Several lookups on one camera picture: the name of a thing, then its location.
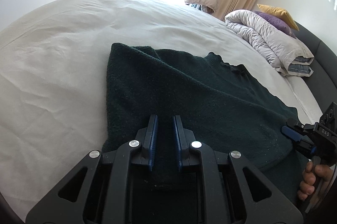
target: purple pillow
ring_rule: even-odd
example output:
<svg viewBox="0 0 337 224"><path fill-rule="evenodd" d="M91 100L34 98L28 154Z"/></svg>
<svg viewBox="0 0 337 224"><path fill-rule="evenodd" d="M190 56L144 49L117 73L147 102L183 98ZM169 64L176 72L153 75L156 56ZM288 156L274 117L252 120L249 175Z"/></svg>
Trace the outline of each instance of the purple pillow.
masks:
<svg viewBox="0 0 337 224"><path fill-rule="evenodd" d="M271 25L273 25L274 27L276 27L279 31L282 31L283 33L287 34L288 36L291 36L293 38L296 38L296 36L294 35L294 33L292 32L292 30L290 29L290 27L281 19L264 13L264 12L260 12L260 11L255 11L255 13L257 15L259 15L260 17L264 18L267 22L269 22Z"/></svg>

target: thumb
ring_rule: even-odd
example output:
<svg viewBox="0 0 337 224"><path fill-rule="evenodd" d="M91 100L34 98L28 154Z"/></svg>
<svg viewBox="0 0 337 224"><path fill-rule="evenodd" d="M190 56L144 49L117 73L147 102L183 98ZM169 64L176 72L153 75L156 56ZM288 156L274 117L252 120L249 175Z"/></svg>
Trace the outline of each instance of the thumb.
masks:
<svg viewBox="0 0 337 224"><path fill-rule="evenodd" d="M317 165L315 167L315 173L325 181L330 181L333 175L333 170L328 165Z"/></svg>

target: finger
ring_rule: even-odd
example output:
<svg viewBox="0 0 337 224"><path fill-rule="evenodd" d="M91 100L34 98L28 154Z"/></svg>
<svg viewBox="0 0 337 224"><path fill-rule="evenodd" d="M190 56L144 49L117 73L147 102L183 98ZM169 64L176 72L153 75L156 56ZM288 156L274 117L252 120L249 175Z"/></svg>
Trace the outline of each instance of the finger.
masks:
<svg viewBox="0 0 337 224"><path fill-rule="evenodd" d="M315 167L315 173L325 181L330 181L333 176L333 170L331 170L328 165L317 165Z"/></svg>
<svg viewBox="0 0 337 224"><path fill-rule="evenodd" d="M307 173L310 173L310 172L312 171L313 166L314 166L314 164L312 163L312 161L309 161L309 162L307 163L307 166L305 167L305 171L306 171Z"/></svg>
<svg viewBox="0 0 337 224"><path fill-rule="evenodd" d="M309 184L306 184L304 181L301 181L301 183L300 183L300 190L304 194L311 195L314 192L315 187L313 187L313 186L311 186Z"/></svg>
<svg viewBox="0 0 337 224"><path fill-rule="evenodd" d="M297 196L300 200L305 201L308 197L305 193L302 193L300 190L297 192Z"/></svg>
<svg viewBox="0 0 337 224"><path fill-rule="evenodd" d="M314 185L314 183L316 181L316 176L312 172L310 172L310 173L304 172L303 173L303 180L306 184Z"/></svg>

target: tool handle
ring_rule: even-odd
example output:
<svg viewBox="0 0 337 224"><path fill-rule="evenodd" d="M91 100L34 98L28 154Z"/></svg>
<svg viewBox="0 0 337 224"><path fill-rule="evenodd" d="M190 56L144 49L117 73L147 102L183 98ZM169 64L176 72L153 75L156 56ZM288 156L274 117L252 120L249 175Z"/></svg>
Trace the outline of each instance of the tool handle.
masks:
<svg viewBox="0 0 337 224"><path fill-rule="evenodd" d="M301 211L302 214L309 213L309 211L312 209L312 207L315 206L315 204L316 204L315 200L317 200L318 194L321 191L321 188L322 188L322 185L323 185L323 179L321 177L317 176L316 173L315 173L316 166L321 164L321 158L318 157L318 156L313 156L311 161L313 163L312 172L316 176L316 181L313 185L315 187L315 190L302 203L301 208L300 208L300 211Z"/></svg>

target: white bed sheet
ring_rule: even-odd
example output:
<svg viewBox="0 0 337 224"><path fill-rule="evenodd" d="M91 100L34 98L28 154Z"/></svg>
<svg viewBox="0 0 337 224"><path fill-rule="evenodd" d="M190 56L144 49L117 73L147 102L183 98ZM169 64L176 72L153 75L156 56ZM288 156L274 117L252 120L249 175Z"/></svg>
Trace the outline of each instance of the white bed sheet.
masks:
<svg viewBox="0 0 337 224"><path fill-rule="evenodd" d="M27 212L106 134L111 44L149 45L244 64L303 123L321 111L300 78L283 78L225 23L162 0L59 0L0 32L0 191Z"/></svg>

